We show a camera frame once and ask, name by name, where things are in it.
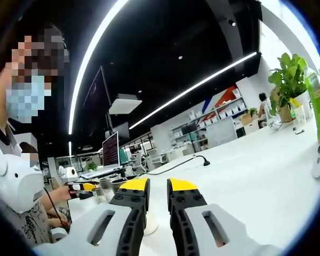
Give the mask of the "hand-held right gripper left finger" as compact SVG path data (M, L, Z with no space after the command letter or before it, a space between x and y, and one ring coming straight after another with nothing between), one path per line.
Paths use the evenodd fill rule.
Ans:
M149 178L122 184L108 204L101 203L73 221L55 243L33 249L36 255L139 255L149 209Z

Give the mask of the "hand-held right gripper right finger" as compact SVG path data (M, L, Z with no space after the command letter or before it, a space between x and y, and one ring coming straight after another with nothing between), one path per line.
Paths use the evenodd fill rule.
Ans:
M217 204L208 204L196 185L167 180L170 227L177 255L281 255L280 248L252 239L245 224Z

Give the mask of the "person's left hand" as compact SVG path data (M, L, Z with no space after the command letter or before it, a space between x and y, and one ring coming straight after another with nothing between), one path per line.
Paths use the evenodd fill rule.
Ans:
M57 189L57 198L60 202L71 198L70 190L67 185L63 185Z

